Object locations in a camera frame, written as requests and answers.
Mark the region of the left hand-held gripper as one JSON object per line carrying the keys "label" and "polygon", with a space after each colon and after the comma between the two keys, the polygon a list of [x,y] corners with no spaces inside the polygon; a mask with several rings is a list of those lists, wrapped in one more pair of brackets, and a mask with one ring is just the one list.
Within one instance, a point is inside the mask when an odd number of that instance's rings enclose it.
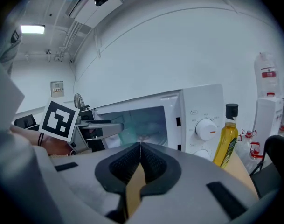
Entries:
{"label": "left hand-held gripper", "polygon": [[74,153],[94,148],[88,139],[104,139],[121,133],[123,123],[96,122],[80,109],[50,98],[43,111],[39,132],[65,142]]}

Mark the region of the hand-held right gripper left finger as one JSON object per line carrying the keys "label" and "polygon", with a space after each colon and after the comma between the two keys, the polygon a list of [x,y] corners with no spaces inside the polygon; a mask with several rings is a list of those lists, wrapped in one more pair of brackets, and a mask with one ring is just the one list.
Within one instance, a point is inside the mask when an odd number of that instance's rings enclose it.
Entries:
{"label": "hand-held right gripper left finger", "polygon": [[140,144],[52,158],[72,192],[97,213],[117,223],[127,218],[126,186],[140,163]]}

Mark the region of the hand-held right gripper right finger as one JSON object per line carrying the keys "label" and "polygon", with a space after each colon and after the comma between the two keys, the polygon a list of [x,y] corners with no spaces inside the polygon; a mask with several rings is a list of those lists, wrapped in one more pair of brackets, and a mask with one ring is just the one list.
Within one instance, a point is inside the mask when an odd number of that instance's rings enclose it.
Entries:
{"label": "hand-held right gripper right finger", "polygon": [[246,185],[204,158],[142,143],[140,161],[146,184],[134,224],[227,224],[258,201]]}

